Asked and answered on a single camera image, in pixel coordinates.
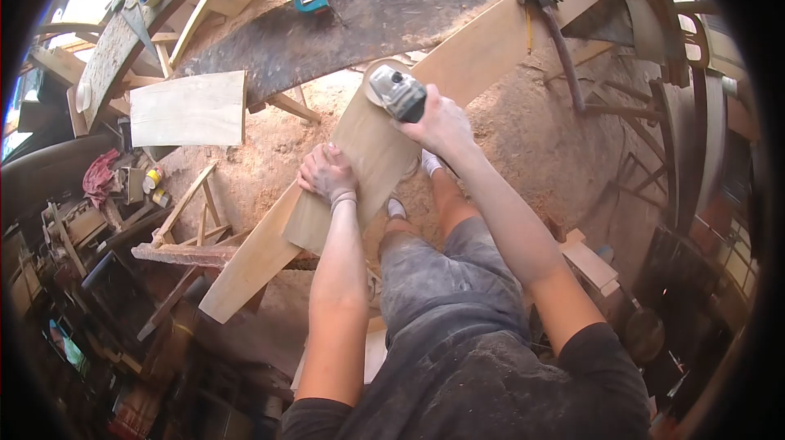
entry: red cloth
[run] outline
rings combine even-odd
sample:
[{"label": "red cloth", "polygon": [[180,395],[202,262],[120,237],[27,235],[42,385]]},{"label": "red cloth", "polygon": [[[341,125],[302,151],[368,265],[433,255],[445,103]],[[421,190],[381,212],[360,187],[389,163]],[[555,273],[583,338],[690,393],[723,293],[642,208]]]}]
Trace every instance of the red cloth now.
[{"label": "red cloth", "polygon": [[93,163],[87,168],[82,180],[82,189],[85,190],[85,197],[93,200],[96,209],[100,208],[109,196],[109,185],[114,177],[114,173],[109,170],[109,164],[119,155],[120,152],[117,149],[112,149],[93,160]]}]

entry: man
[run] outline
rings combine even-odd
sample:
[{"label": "man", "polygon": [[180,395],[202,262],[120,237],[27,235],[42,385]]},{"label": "man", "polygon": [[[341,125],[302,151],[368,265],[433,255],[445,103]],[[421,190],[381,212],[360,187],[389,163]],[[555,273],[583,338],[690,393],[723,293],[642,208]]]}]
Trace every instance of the man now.
[{"label": "man", "polygon": [[[645,438],[647,394],[618,338],[555,240],[474,143],[463,110],[427,86],[419,123],[395,123],[422,167],[444,254],[399,201],[379,249],[388,355],[363,391],[368,325],[357,179],[317,146],[298,183],[331,206],[309,303],[309,344],[285,438]],[[446,160],[476,204],[431,153]],[[558,368],[529,350],[520,287],[534,299]]]}]

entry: foot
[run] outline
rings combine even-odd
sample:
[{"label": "foot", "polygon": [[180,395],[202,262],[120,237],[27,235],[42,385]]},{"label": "foot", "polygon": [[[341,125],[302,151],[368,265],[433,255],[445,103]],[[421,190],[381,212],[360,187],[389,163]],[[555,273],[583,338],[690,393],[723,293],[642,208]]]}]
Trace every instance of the foot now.
[{"label": "foot", "polygon": [[387,200],[387,215],[390,219],[397,217],[406,220],[406,209],[396,198],[390,198]]},{"label": "foot", "polygon": [[433,155],[431,152],[426,151],[425,149],[422,150],[422,170],[428,173],[428,177],[433,176],[433,172],[437,169],[444,169],[439,162],[439,158]]}]

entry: paint can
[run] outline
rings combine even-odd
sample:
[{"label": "paint can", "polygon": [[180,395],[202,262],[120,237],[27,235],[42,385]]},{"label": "paint can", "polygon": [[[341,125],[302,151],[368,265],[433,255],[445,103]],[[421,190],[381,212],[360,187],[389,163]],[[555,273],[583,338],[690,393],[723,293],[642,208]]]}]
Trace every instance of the paint can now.
[{"label": "paint can", "polygon": [[152,190],[158,186],[158,183],[163,180],[163,171],[160,167],[155,166],[150,171],[148,171],[147,175],[144,176],[144,180],[142,182],[142,190],[150,194]]},{"label": "paint can", "polygon": [[169,200],[171,199],[172,197],[170,194],[160,188],[152,193],[153,202],[160,205],[162,209],[166,208],[166,206],[169,204]]}]

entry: shirt sleeve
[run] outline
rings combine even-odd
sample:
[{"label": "shirt sleeve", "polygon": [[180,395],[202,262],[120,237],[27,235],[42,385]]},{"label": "shirt sleeve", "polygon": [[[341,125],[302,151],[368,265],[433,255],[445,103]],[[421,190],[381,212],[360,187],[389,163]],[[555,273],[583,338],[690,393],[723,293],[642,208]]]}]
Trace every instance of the shirt sleeve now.
[{"label": "shirt sleeve", "polygon": [[332,399],[307,397],[295,401],[283,414],[282,438],[285,440],[327,440],[335,438],[352,406]]},{"label": "shirt sleeve", "polygon": [[578,331],[561,349],[558,363],[585,390],[594,392],[584,397],[602,398],[599,404],[614,417],[617,427],[645,438],[649,425],[646,384],[611,326],[597,322]]}]

